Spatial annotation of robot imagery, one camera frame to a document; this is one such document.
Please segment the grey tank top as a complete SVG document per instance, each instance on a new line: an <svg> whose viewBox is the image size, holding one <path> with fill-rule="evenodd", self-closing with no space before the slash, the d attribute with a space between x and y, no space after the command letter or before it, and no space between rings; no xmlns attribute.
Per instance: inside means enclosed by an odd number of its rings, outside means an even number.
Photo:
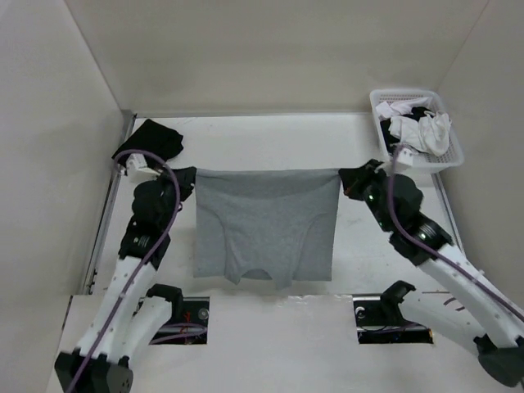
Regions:
<svg viewBox="0 0 524 393"><path fill-rule="evenodd" d="M337 169L196 172L196 278L329 282Z"/></svg>

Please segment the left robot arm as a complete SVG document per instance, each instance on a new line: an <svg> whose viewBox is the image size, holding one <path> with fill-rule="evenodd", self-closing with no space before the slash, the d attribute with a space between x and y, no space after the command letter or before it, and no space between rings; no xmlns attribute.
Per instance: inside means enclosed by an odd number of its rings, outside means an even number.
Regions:
<svg viewBox="0 0 524 393"><path fill-rule="evenodd" d="M169 248L169 230L196 180L194 167L168 169L133 191L132 215L115 271L96 316L54 369L64 392L128 392L138 355L165 326L183 319L183 295L154 278Z"/></svg>

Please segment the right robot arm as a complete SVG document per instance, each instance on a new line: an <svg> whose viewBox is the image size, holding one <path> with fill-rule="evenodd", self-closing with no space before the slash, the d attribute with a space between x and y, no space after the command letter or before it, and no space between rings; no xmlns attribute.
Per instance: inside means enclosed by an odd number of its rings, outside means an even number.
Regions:
<svg viewBox="0 0 524 393"><path fill-rule="evenodd" d="M378 302L382 318L396 326L413 322L473 354L507 387L523 381L523 311L468 261L452 237L421 211L422 191L404 175L370 160L338 174L344 195L362 201L394 250L449 293L429 300L405 281L391 284Z"/></svg>

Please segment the folded black tank top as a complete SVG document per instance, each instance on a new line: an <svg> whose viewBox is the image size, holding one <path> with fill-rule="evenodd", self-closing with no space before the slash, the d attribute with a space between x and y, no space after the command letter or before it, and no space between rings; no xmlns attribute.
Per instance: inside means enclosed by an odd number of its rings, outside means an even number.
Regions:
<svg viewBox="0 0 524 393"><path fill-rule="evenodd" d="M153 120L144 123L113 153L114 160L122 151L149 151L162 160L175 158L183 151L183 135Z"/></svg>

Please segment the black tank top in basket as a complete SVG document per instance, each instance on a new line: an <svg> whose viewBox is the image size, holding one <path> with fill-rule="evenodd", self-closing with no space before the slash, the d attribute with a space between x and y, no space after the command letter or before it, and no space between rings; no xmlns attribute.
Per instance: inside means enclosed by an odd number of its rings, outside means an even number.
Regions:
<svg viewBox="0 0 524 393"><path fill-rule="evenodd" d="M427 111L429 109L425 106L415 106L408 114L393 116L380 122L386 150L390 155L394 154L399 144L412 147L422 153L427 152L419 130L419 120L427 115Z"/></svg>

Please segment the white plastic laundry basket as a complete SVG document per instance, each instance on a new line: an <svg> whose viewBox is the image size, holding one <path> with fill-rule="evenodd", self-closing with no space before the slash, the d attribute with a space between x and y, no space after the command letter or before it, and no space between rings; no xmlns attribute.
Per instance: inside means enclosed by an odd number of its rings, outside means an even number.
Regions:
<svg viewBox="0 0 524 393"><path fill-rule="evenodd" d="M416 89L416 88L387 88L387 89L375 89L369 94L370 103L372 105L373 122L375 124L377 135L379 139L379 147L385 160L389 160L392 153L389 152L386 143L386 136L382 132L380 125L379 113L376 109L377 106L386 102L388 105L392 105L398 102L405 102L408 100L428 98L429 102L426 108L435 111L444 111L446 108L444 102L440 96L430 90ZM444 169L457 167L462 165L464 162L463 149L460 146L458 137L454 129L449 131L449 148L447 152L437 157L433 154L426 152L418 152L414 154L413 163L411 168L413 171L419 173L436 174Z"/></svg>

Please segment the aluminium table edge rail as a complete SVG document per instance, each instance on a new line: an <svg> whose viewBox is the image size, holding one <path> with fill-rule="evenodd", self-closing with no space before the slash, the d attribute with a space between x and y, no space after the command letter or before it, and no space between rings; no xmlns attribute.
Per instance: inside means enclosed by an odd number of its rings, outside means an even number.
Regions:
<svg viewBox="0 0 524 393"><path fill-rule="evenodd" d="M120 175L116 173L113 160L110 159L110 177L106 188L104 201L102 205L102 212L97 225L97 231L93 241L91 251L88 253L84 269L84 278L79 287L80 295L90 295L92 287L97 276L97 266L99 264L100 254L102 252L103 243L106 239L107 229L109 227L109 220L112 215L113 206L115 203L115 196L118 186L120 184Z"/></svg>

